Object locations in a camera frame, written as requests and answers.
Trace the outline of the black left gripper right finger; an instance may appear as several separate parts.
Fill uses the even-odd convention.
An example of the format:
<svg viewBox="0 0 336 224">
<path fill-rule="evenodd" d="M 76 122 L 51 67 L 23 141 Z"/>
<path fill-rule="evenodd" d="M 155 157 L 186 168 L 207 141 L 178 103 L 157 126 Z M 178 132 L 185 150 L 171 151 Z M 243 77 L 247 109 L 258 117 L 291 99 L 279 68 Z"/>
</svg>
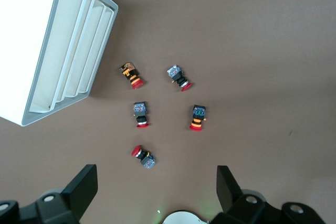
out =
<svg viewBox="0 0 336 224">
<path fill-rule="evenodd" d="M 277 209 L 254 193 L 245 193 L 228 166 L 217 167 L 216 193 L 222 212 L 210 223 L 324 223 L 311 207 L 286 202 Z"/>
</svg>

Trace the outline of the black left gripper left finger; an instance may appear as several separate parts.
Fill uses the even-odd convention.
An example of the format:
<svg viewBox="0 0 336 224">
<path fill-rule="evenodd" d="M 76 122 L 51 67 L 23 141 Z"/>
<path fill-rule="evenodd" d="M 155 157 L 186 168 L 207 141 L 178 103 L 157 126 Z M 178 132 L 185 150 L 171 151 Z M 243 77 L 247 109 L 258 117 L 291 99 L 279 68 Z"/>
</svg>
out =
<svg viewBox="0 0 336 224">
<path fill-rule="evenodd" d="M 27 206 L 2 200 L 1 223 L 79 223 L 97 191 L 97 166 L 88 164 L 67 186 L 46 191 Z"/>
</svg>

